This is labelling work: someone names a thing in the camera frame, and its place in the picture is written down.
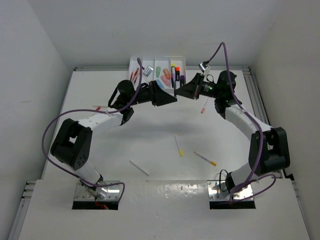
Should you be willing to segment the blue eraser case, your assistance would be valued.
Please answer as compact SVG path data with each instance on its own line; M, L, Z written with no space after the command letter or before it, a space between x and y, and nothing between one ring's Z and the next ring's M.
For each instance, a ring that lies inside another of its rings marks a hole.
M164 88L165 88L164 85L162 84L162 82L161 82L159 79L156 80L156 83L158 84L158 86L159 86L161 89L164 89Z

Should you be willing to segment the purple cap black highlighter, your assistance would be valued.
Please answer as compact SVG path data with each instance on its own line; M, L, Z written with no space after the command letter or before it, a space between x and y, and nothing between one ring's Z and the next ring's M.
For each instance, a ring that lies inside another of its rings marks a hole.
M181 75L179 81L180 81L180 86L181 86L181 87L184 86L184 85L186 84L186 78L185 78L185 76L184 76L184 75Z

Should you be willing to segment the blue gel pen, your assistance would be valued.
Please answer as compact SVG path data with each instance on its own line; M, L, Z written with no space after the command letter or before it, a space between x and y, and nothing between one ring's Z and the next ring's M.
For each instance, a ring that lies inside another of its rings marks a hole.
M171 67L171 85L172 85L174 94L176 90L175 78L176 78L176 67Z

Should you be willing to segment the white marker pen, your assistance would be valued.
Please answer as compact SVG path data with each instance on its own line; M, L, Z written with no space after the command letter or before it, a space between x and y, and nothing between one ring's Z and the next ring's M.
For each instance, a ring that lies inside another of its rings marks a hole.
M135 167L137 168L139 171L141 171L143 174L145 174L146 176L149 176L150 174L145 170L143 169L139 164L135 163L134 161L132 160L129 160L129 162Z

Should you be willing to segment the green eraser case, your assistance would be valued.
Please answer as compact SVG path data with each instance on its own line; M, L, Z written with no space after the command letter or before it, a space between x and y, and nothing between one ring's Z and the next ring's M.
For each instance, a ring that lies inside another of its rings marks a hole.
M160 66L157 66L157 67L156 67L156 70L155 70L155 76L156 76L156 78L159 78L159 77L160 77L160 74L161 74L161 67L160 67Z

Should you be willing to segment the pink tip clear pen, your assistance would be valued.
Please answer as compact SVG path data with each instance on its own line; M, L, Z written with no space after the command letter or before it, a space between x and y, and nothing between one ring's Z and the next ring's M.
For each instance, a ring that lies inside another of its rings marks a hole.
M204 103L204 105L203 105L203 107L202 107L202 109L201 109L201 111L200 111L201 114L203 114L205 112L209 101L210 101L210 98L207 98L205 103Z

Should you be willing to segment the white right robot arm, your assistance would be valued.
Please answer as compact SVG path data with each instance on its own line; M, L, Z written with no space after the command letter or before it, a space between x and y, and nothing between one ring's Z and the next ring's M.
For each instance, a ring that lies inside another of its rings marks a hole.
M176 94L197 100L199 96L214 99L220 116L236 126L250 141L248 162L226 175L225 187L237 193L260 176L286 169L290 166L287 133L282 127L272 127L249 113L235 96L236 75L222 71L217 82L206 81L203 74L178 88Z

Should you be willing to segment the orange cap highlighter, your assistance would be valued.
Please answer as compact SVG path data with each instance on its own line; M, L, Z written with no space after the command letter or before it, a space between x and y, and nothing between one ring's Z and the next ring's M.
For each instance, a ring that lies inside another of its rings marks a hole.
M180 79L180 67L178 66L175 67L175 77L177 80Z

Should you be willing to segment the pink cap black highlighter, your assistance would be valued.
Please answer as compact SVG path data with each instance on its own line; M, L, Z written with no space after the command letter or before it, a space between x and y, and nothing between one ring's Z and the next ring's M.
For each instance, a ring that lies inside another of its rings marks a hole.
M177 74L175 75L175 87L176 89L180 87L180 76Z

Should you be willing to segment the red ballpoint pen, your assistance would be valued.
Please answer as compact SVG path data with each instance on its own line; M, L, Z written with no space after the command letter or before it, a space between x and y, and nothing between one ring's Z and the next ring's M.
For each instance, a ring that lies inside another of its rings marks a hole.
M139 73L139 70L140 69L137 67L136 70L133 72L133 76L132 76L132 80L131 80L132 82L135 80L137 74Z

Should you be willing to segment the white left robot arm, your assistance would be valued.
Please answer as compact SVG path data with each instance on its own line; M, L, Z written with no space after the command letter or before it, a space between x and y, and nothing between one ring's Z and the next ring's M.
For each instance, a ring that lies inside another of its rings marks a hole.
M135 88L129 80L122 80L112 93L105 113L88 118L63 121L53 141L50 154L69 166L82 184L95 190L103 181L89 161L92 139L114 127L127 123L134 110L133 105L150 102L160 107L175 103L177 98L160 88L153 80Z

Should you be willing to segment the orange eraser case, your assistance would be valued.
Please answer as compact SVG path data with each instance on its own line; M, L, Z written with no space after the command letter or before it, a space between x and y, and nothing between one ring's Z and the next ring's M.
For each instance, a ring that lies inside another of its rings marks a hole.
M168 80L171 79L170 72L169 72L169 70L168 70L167 68L164 68L164 69L163 69L163 73L164 73L165 77L166 77Z

